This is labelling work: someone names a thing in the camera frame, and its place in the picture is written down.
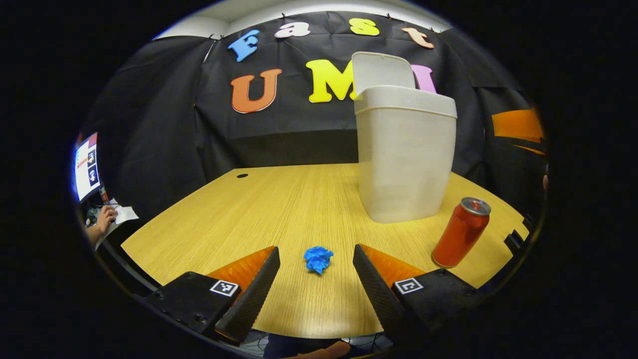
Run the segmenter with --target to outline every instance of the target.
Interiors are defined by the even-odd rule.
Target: black backdrop
[[[352,18],[374,21],[380,34],[353,33]],[[307,22],[311,33],[274,36],[291,22]],[[416,44],[403,27],[426,34],[434,49]],[[227,47],[251,29],[259,30],[257,50],[237,62]],[[313,73],[306,67],[308,61],[328,59],[343,71],[357,51],[383,52],[430,67],[437,93],[457,105],[452,171],[523,215],[538,216],[545,158],[513,146],[512,139],[495,137],[491,124],[493,114],[530,108],[518,82],[457,29],[439,34],[350,11],[275,19],[221,41],[175,36],[141,48],[106,85],[83,129],[85,135],[100,133],[101,175],[109,195],[132,205],[143,224],[234,168],[357,162],[352,100],[333,96],[330,102],[311,103]],[[257,99],[263,94],[259,74],[273,68],[282,69],[274,101],[258,112],[233,110],[231,81],[255,76],[249,98]]]

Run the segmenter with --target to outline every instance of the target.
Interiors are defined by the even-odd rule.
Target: monitor screen
[[[98,177],[98,133],[89,136],[75,150],[75,192],[78,202],[82,202],[88,195],[100,188]]]

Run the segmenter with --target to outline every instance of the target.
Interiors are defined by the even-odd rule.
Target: red can
[[[465,197],[454,208],[452,218],[432,251],[432,259],[442,267],[453,267],[479,240],[489,223],[490,206],[480,199]]]
[[[102,197],[102,203],[103,204],[108,203],[107,189],[104,186],[100,187],[100,197]]]

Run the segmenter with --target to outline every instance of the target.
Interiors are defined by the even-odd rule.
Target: letter a
[[[310,33],[308,31],[307,22],[291,22],[280,27],[280,30],[275,33],[276,38],[289,38],[291,36],[306,36]]]

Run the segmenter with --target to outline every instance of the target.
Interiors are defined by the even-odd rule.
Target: person's hand
[[[549,165],[545,166],[545,176],[543,176],[543,188],[545,190],[547,190],[547,187],[549,186],[549,177],[547,177],[548,173],[549,173]]]
[[[117,211],[113,206],[103,206],[98,215],[98,223],[95,225],[100,232],[100,236],[106,234],[108,227],[111,225],[111,221],[115,220]]]
[[[315,350],[308,354],[298,354],[297,356],[289,356],[282,359],[336,359],[344,356],[350,351],[350,344],[338,341],[333,345],[325,348]]]

